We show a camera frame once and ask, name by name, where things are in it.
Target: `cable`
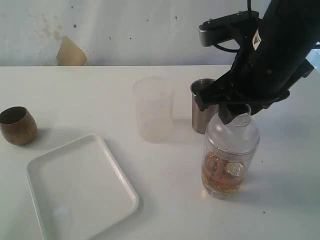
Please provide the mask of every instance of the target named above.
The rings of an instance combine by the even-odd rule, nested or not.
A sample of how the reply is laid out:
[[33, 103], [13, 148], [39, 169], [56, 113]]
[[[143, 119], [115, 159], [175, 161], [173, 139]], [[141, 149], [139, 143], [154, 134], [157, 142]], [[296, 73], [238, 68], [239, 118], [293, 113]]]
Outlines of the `cable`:
[[215, 46], [217, 49], [220, 49], [222, 51], [228, 52], [228, 53], [237, 53], [239, 49], [229, 49], [225, 48], [223, 46], [220, 46], [219, 44], [213, 43], [213, 46]]
[[251, 0], [247, 0], [247, 6], [248, 6], [248, 15], [249, 15], [249, 18], [252, 17], [252, 10], [251, 10]]

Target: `white table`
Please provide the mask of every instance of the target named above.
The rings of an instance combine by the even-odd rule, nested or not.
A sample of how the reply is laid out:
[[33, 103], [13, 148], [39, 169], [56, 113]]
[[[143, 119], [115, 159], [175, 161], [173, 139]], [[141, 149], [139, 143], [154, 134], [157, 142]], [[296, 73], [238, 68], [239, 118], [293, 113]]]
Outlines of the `white table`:
[[[316, 72], [301, 79], [289, 99], [256, 115], [261, 142], [238, 194], [218, 200], [202, 187], [204, 136], [191, 126], [189, 86], [196, 79], [218, 78], [229, 68], [0, 67], [0, 110], [26, 106], [39, 127], [37, 140], [23, 147], [0, 137], [0, 239], [41, 239], [26, 166], [87, 134], [105, 139], [140, 197], [136, 213], [95, 240], [319, 239]], [[175, 84], [175, 128], [162, 144], [143, 141], [136, 129], [132, 86], [150, 75]]]

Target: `white tray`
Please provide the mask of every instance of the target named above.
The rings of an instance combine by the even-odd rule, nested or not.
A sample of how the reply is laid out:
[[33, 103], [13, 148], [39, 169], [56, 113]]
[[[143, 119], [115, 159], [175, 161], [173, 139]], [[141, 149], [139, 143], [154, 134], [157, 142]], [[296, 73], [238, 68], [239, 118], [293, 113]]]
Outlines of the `white tray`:
[[88, 240], [139, 199], [104, 140], [85, 136], [32, 160], [27, 178], [44, 240]]

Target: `clear glass bottle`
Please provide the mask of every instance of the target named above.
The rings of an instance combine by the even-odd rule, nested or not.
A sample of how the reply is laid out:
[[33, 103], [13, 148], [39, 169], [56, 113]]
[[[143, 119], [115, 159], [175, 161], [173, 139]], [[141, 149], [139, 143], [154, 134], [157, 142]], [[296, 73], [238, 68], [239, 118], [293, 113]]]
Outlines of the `clear glass bottle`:
[[260, 141], [247, 107], [247, 113], [226, 125], [215, 114], [206, 128], [201, 177], [207, 192], [217, 199], [239, 189]]

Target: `brown wooden cup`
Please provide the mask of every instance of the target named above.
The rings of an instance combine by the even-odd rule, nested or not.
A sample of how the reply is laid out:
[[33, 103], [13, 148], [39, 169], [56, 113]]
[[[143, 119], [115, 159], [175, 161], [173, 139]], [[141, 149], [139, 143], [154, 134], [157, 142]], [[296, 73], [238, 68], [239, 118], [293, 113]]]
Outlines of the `brown wooden cup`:
[[37, 124], [23, 106], [14, 106], [0, 113], [0, 129], [11, 144], [24, 145], [37, 136]]

